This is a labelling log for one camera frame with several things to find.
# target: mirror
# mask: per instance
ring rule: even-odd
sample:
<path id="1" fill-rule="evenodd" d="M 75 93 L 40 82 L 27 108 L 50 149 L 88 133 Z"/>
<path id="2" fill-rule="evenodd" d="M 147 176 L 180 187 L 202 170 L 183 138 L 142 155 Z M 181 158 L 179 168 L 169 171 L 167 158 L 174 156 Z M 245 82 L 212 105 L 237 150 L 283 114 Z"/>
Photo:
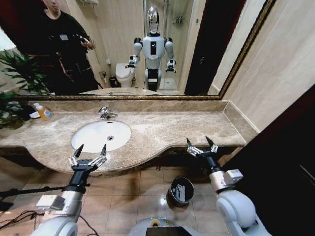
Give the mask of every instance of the mirror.
<path id="1" fill-rule="evenodd" d="M 49 98 L 220 99 L 237 71 L 236 61 L 246 55 L 239 57 L 242 48 L 252 43 L 252 29 L 263 22 L 257 17 L 267 15 L 260 13 L 264 3 L 4 1 L 0 91 Z"/>

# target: potted plant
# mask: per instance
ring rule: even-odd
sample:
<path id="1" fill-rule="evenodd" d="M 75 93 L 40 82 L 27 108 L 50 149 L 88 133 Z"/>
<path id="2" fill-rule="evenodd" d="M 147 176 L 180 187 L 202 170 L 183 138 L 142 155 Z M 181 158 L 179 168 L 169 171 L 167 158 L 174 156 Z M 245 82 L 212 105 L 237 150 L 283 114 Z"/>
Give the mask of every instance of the potted plant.
<path id="1" fill-rule="evenodd" d="M 22 79 L 17 82 L 17 84 L 21 84 L 20 89 L 35 95 L 49 94 L 47 84 L 44 82 L 46 75 L 39 71 L 34 57 L 29 57 L 14 51 L 13 54 L 10 54 L 5 50 L 3 55 L 0 55 L 0 62 L 10 66 L 9 68 L 3 69 L 2 72 L 10 76 L 11 79 Z"/>
<path id="2" fill-rule="evenodd" d="M 23 120 L 14 112 L 22 110 L 18 102 L 10 102 L 14 93 L 0 92 L 0 129 L 17 129 L 23 125 Z"/>

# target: trash can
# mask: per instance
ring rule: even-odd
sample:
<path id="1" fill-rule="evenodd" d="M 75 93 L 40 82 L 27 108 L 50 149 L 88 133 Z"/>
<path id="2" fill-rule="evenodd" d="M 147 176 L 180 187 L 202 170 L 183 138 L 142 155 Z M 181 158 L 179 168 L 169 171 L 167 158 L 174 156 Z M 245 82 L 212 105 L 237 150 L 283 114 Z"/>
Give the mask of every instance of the trash can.
<path id="1" fill-rule="evenodd" d="M 109 77 L 109 83 L 110 83 L 110 87 L 112 87 L 112 88 L 119 88 L 120 87 L 120 84 L 119 84 L 116 76 Z"/>
<path id="2" fill-rule="evenodd" d="M 177 176 L 167 191 L 167 198 L 171 204 L 183 207 L 189 204 L 193 194 L 194 188 L 191 181 L 183 176 Z"/>

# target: gold mirror frame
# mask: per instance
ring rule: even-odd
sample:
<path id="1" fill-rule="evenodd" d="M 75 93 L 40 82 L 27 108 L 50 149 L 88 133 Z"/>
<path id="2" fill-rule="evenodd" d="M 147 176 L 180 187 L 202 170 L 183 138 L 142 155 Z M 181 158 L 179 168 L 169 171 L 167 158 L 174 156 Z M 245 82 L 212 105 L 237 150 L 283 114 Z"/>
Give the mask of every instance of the gold mirror frame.
<path id="1" fill-rule="evenodd" d="M 218 95 L 202 95 L 202 96 L 188 96 L 188 95 L 146 95 L 146 96 L 91 96 L 91 95 L 58 95 L 58 96 L 18 96 L 14 100 L 222 100 L 233 78 L 239 70 L 244 61 L 249 49 L 255 41 L 259 31 L 264 24 L 271 8 L 276 0 L 266 0 L 264 3 L 248 37 L 243 44 L 243 47 L 237 56 L 220 92 Z"/>

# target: toilet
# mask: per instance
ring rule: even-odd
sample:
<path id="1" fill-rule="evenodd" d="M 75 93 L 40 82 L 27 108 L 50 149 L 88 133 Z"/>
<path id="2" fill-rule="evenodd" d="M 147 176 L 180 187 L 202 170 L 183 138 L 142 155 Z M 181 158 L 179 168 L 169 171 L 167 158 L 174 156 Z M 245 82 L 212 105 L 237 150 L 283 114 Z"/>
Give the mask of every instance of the toilet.
<path id="1" fill-rule="evenodd" d="M 134 68 L 126 68 L 126 63 L 117 63 L 116 77 L 122 88 L 130 88 L 134 77 Z"/>

